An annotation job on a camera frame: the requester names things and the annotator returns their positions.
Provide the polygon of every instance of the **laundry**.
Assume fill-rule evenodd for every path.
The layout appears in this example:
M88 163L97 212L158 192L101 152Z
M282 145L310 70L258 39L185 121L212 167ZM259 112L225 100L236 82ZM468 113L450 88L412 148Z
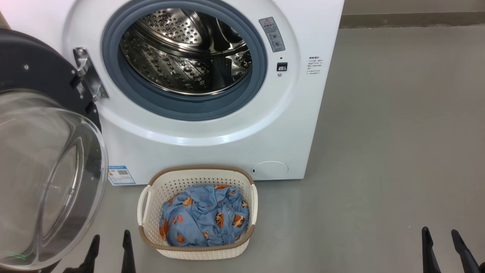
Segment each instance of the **laundry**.
M233 244L249 222L248 203L234 187L199 185L163 204L160 235L171 246Z

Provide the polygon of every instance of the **clothes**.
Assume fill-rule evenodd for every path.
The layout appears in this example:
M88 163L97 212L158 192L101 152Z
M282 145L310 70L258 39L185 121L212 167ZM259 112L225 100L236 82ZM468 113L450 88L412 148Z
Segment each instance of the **clothes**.
M199 185L163 204L160 235L171 246L232 244L246 230L248 203L237 188Z

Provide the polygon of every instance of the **laundry basket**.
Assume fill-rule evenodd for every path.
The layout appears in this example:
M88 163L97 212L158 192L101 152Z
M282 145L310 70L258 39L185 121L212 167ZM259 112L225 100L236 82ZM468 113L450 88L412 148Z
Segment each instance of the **laundry basket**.
M246 231L234 244L210 247L175 247L162 240L159 232L163 203L190 186L214 184L236 187L249 204ZM138 200L137 220L145 243L164 256L185 260L216 260L239 256L247 247L258 216L258 191L245 171L223 166L187 166L157 173L143 189Z

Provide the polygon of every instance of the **gray floor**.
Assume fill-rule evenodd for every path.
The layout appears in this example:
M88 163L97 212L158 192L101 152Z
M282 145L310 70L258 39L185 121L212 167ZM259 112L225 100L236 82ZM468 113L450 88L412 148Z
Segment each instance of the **gray floor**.
M109 186L78 266L101 234L96 272L422 272L429 226L443 273L462 272L450 231L485 261L485 28L339 32L302 181L258 182L258 224L240 257L168 259L138 236L141 187Z

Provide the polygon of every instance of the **white handle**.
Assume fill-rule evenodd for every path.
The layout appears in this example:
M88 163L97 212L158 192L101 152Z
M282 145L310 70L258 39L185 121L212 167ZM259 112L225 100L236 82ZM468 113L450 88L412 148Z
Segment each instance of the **white handle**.
M256 219L258 218L258 190L256 189L256 185L254 184L251 185L251 189L251 199L253 201L253 209L251 211L253 216L251 224L256 224Z
M148 210L145 208L145 213L142 212L143 200L145 199L146 194L149 193L148 198L146 199L146 202L148 203L148 201L150 201L151 192L148 191L150 188L151 188L151 186L147 185L143 189L142 194L140 195L140 199L138 199L138 208L136 210L136 220L138 220L138 225L144 225L145 224L146 213L147 213Z

